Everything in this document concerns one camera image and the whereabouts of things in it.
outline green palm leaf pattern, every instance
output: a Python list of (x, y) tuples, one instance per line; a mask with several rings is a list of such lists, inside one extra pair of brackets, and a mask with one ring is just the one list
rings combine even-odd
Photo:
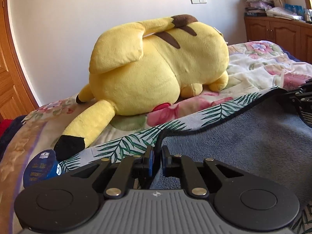
[(76, 169), (76, 165), (79, 164), (79, 154), (72, 156), (71, 158), (60, 162), (60, 166), (67, 172), (68, 170)]
[[(110, 142), (95, 146), (97, 155), (94, 160), (100, 158), (109, 158), (111, 161), (120, 162), (125, 156), (143, 155), (147, 146), (155, 146), (159, 133), (163, 129), (184, 130), (186, 125), (180, 120), (173, 120), (141, 132), (126, 135), (124, 137), (112, 140)], [(62, 162), (67, 170), (73, 170), (80, 167), (79, 155), (73, 156)]]
[(234, 100), (221, 103), (219, 105), (205, 109), (203, 111), (200, 111), (200, 113), (204, 115), (202, 120), (205, 120), (205, 123), (202, 124), (201, 126), (205, 127), (209, 124), (215, 123), (219, 120), (222, 120), (230, 116), (231, 114), (239, 111), (243, 107), (255, 101), (261, 95), (262, 94), (259, 92), (254, 92), (251, 94), (247, 94), (245, 96), (238, 97)]
[(304, 208), (300, 218), (295, 221), (291, 230), (296, 234), (305, 234), (312, 232), (312, 201)]

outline plush toy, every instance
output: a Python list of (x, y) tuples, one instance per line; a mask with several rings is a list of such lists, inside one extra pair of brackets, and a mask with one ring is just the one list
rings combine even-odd
[(228, 82), (227, 44), (215, 28), (190, 15), (113, 27), (91, 54), (89, 84), (82, 104), (97, 102), (65, 129), (54, 150), (62, 161), (87, 148), (115, 115), (148, 113), (193, 97), (208, 85), (221, 91)]

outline gray ribbed surface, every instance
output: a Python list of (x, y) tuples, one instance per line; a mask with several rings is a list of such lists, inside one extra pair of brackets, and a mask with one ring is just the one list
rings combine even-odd
[[(187, 197), (183, 190), (130, 190), (107, 201), (99, 214), (66, 234), (235, 234), (249, 233), (222, 221), (207, 201)], [(289, 229), (271, 233), (290, 234)], [(23, 230), (21, 234), (35, 234)]]
[(302, 117), (311, 126), (312, 125), (312, 114), (301, 111)]

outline cabinet door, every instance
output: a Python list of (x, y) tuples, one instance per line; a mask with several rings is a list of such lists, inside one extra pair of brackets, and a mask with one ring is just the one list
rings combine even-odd
[(301, 58), (300, 26), (270, 22), (271, 41), (286, 49), (294, 57)]
[(247, 41), (269, 40), (269, 21), (246, 19)]
[(14, 119), (34, 110), (28, 92), (23, 86), (12, 56), (6, 32), (5, 9), (0, 8), (0, 122)]
[(301, 60), (312, 64), (312, 29), (301, 28)]

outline blue blanket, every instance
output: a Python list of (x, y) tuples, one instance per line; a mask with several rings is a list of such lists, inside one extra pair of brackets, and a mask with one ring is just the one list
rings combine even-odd
[[(194, 161), (215, 158), (292, 190), (307, 205), (312, 195), (312, 128), (291, 105), (274, 97), (213, 128), (189, 135), (165, 137), (171, 154)], [(180, 188), (177, 178), (155, 178), (154, 189)]]

